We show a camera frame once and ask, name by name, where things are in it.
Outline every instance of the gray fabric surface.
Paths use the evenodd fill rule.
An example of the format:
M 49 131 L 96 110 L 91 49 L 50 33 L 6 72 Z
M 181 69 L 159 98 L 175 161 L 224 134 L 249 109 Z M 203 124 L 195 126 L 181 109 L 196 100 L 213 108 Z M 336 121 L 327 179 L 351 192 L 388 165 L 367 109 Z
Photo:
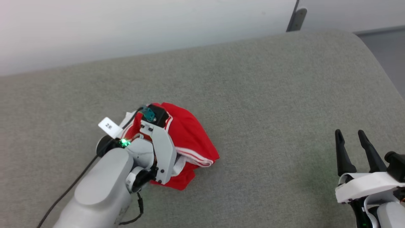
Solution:
M 351 208 L 335 199 L 335 129 L 359 171 L 368 165 L 358 129 L 381 156 L 405 147 L 405 101 L 346 32 L 292 32 L 0 82 L 1 227 L 35 227 L 94 156 L 98 122 L 119 122 L 143 103 L 191 111 L 221 159 L 184 191 L 149 186 L 145 214 L 127 227 L 355 227 Z M 126 219 L 136 215 L 133 203 Z

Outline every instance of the white label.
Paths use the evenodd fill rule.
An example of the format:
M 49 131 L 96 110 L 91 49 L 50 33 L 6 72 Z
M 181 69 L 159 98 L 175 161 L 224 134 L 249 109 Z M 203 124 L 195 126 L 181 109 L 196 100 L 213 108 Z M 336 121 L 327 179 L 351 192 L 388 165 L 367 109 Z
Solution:
M 119 133 L 122 132 L 122 128 L 120 128 L 116 123 L 114 123 L 110 118 L 104 118 L 98 126 L 105 131 L 111 138 L 116 138 Z

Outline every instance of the folded fabric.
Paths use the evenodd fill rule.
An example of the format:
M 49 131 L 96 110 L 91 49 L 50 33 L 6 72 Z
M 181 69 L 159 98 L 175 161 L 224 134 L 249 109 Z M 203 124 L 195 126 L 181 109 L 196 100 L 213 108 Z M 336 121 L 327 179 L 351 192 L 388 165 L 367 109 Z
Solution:
M 169 118 L 166 120 L 164 129 L 172 138 L 176 147 L 177 158 L 173 167 L 172 177 L 163 186 L 178 190 L 184 190 L 188 183 L 195 177 L 194 170 L 198 167 L 209 167 L 219 159 L 217 150 L 208 138 L 203 127 L 186 109 L 177 107 L 170 103 L 153 103 L 166 110 Z M 141 127 L 142 114 L 138 113 L 131 125 L 124 129 L 122 137 L 131 139 Z

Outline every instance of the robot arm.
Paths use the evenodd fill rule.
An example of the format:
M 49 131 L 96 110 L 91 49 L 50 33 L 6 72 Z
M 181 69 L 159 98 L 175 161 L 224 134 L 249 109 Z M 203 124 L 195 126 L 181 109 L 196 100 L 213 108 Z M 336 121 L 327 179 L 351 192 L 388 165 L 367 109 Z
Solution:
M 389 152 L 387 168 L 365 133 L 358 132 L 370 165 L 369 173 L 356 173 L 340 130 L 336 130 L 336 156 L 339 183 L 336 199 L 349 204 L 358 228 L 401 228 L 405 224 L 405 208 L 400 204 L 405 190 L 405 155 Z
M 119 139 L 101 139 L 102 158 L 78 184 L 55 228 L 116 228 L 129 208 L 131 193 L 150 180 L 170 180 L 177 152 L 163 128 L 166 112 L 153 105 L 146 111 L 151 110 L 153 114 L 141 121 L 141 133 L 152 142 L 142 135 L 125 146 Z

